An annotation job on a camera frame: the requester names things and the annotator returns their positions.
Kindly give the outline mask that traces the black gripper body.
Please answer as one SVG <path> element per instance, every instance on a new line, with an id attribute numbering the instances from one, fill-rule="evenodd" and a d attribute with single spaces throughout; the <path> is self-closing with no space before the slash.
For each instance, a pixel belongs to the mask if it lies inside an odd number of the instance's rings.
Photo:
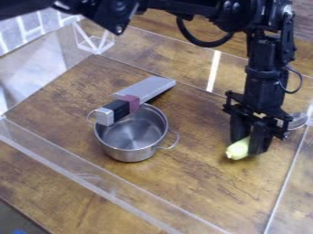
<path id="1" fill-rule="evenodd" d="M 244 92 L 228 90 L 221 110 L 229 114 L 248 117 L 250 131 L 252 124 L 262 121 L 271 128 L 272 137 L 282 140 L 288 133 L 287 127 L 291 116 L 282 110 L 287 77 L 259 79 L 247 76 Z"/>

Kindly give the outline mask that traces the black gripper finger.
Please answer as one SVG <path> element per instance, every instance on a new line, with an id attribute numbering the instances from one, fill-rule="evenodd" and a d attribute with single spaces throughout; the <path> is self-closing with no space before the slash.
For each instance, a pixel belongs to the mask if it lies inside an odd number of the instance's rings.
<path id="1" fill-rule="evenodd" d="M 250 133 L 250 120 L 246 116 L 232 114 L 229 117 L 229 140 L 232 143 L 241 140 Z"/>
<path id="2" fill-rule="evenodd" d="M 256 121 L 248 136 L 248 155 L 262 154 L 267 151 L 272 140 L 271 128 L 264 122 Z"/>

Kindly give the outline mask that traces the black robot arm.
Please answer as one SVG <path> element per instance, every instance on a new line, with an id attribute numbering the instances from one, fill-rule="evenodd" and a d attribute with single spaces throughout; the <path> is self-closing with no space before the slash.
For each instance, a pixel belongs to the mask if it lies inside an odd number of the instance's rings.
<path id="1" fill-rule="evenodd" d="M 120 35 L 134 15 L 161 10 L 176 17 L 183 37 L 215 48 L 235 33 L 246 34 L 248 64 L 244 92 L 225 92 L 229 138 L 248 139 L 248 154 L 267 151 L 274 138 L 288 136 L 291 116 L 280 109 L 294 61 L 291 0 L 0 0 L 0 21 L 53 8 L 86 17 Z"/>

